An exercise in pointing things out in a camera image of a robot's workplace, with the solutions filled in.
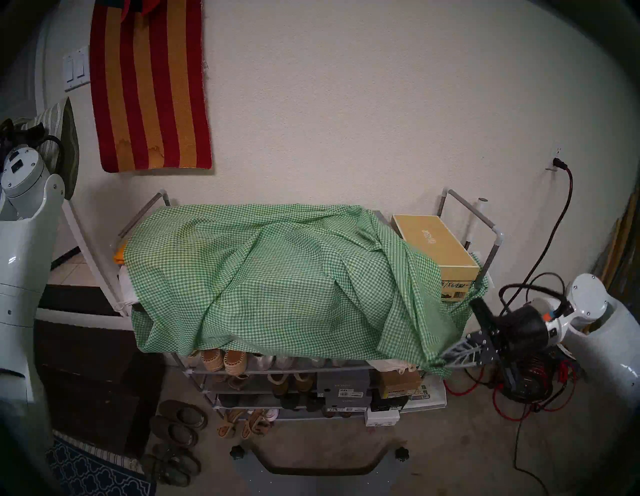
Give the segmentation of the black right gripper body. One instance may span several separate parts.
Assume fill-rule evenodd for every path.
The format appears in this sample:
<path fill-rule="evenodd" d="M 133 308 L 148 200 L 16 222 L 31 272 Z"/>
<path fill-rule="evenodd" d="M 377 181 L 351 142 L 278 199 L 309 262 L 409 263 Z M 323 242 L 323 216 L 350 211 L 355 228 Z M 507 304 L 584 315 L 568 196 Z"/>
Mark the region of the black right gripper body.
<path fill-rule="evenodd" d="M 498 332 L 488 335 L 503 367 L 544 350 L 549 345 L 549 330 L 542 315 L 533 306 L 523 306 L 503 316 L 494 315 Z"/>

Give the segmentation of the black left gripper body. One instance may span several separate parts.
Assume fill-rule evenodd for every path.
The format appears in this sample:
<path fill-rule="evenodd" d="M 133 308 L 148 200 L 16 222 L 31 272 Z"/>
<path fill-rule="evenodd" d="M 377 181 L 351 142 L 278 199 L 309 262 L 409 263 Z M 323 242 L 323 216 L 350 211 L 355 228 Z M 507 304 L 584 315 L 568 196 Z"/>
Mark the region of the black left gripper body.
<path fill-rule="evenodd" d="M 1 150 L 11 151 L 15 147 L 26 145 L 35 148 L 44 139 L 46 130 L 43 124 L 19 129 L 12 120 L 1 122 Z"/>

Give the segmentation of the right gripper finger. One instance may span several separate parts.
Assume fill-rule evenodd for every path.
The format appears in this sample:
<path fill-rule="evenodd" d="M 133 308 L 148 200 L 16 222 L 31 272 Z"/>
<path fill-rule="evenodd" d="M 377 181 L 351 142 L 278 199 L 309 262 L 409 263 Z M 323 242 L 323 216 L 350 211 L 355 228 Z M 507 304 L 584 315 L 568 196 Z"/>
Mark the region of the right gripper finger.
<path fill-rule="evenodd" d="M 470 302 L 470 307 L 472 309 L 473 315 L 477 319 L 479 324 L 479 328 L 482 332 L 488 335 L 496 335 L 499 331 L 497 325 L 495 324 L 495 318 L 482 298 L 475 298 Z"/>
<path fill-rule="evenodd" d="M 449 369 L 469 369 L 496 364 L 496 349 L 488 335 L 465 335 L 439 359 Z"/>

